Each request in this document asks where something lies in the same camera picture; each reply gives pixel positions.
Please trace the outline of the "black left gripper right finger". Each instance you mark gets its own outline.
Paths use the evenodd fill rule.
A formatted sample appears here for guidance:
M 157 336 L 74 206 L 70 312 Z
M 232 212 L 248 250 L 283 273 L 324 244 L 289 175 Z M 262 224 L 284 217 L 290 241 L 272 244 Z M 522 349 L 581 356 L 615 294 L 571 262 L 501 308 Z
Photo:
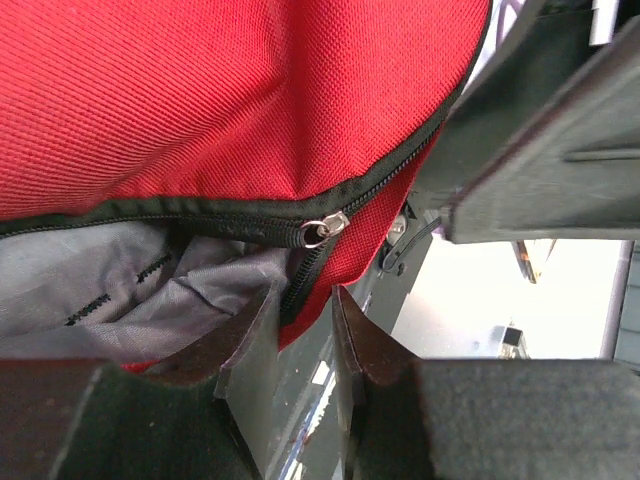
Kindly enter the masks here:
M 602 360 L 417 357 L 332 293 L 347 479 L 635 479 L 639 378 Z

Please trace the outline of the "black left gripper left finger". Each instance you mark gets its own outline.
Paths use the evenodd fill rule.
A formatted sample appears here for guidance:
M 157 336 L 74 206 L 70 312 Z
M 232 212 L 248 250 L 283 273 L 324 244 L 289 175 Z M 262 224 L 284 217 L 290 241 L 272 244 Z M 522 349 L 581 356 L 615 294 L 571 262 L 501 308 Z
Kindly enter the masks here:
M 1 364 L 5 479 L 260 479 L 277 383 L 278 290 L 147 371 Z

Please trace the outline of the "red backpack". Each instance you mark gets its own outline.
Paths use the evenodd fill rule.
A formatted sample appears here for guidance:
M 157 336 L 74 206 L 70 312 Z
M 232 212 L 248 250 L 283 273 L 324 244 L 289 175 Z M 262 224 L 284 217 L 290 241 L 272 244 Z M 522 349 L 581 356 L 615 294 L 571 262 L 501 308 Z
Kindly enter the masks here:
M 1 355 L 146 364 L 376 256 L 487 1 L 5 1 Z

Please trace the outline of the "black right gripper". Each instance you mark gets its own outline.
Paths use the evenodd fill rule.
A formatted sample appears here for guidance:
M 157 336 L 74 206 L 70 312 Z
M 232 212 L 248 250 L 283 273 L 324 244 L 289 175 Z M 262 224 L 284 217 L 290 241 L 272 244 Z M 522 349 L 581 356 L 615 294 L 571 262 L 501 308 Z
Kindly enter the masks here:
M 590 42 L 588 1 L 528 1 L 416 186 L 455 243 L 639 236 L 639 5 Z

